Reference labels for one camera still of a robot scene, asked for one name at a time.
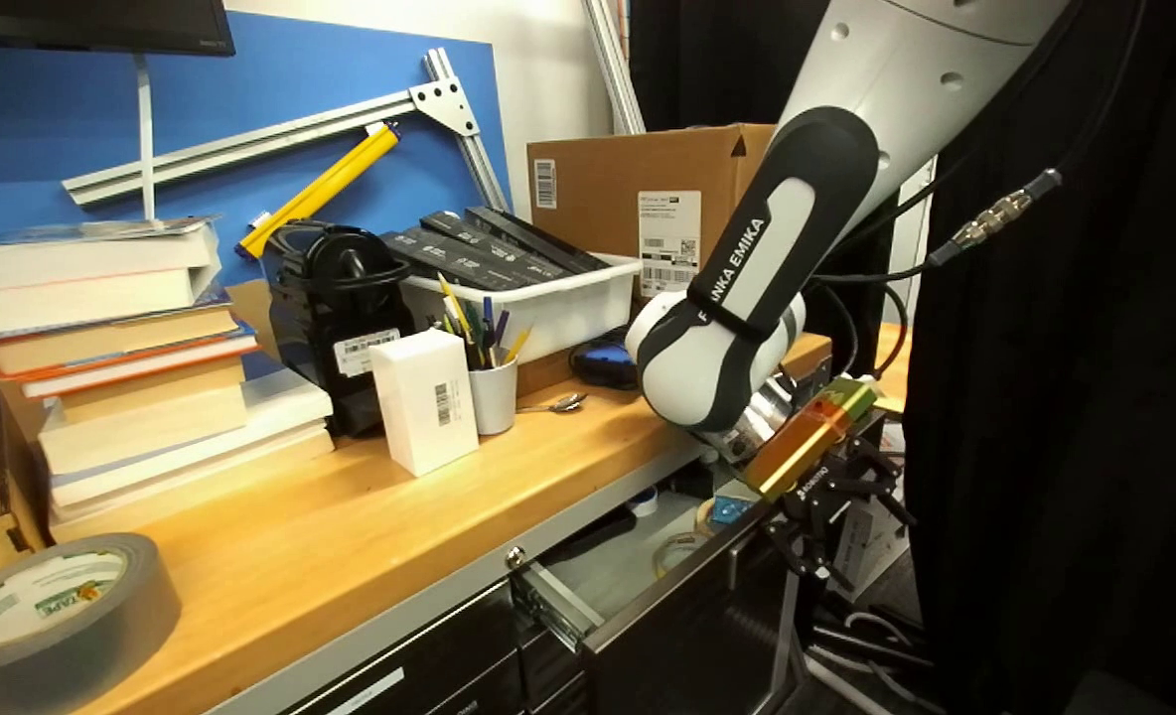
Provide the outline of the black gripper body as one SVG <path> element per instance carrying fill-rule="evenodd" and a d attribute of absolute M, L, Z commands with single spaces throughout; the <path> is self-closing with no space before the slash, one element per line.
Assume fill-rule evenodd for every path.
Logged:
<path fill-rule="evenodd" d="M 794 575 L 835 575 L 836 527 L 854 503 L 881 503 L 897 523 L 909 507 L 892 498 L 900 469 L 854 440 L 802 469 L 791 490 L 769 502 L 765 536 Z"/>

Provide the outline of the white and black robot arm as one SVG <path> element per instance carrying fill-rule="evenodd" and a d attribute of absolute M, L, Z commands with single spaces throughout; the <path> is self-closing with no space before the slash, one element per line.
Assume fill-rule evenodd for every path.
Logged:
<path fill-rule="evenodd" d="M 712 258 L 627 326 L 651 414 L 728 445 L 799 342 L 818 267 L 1002 95 L 1066 7 L 830 0 Z"/>

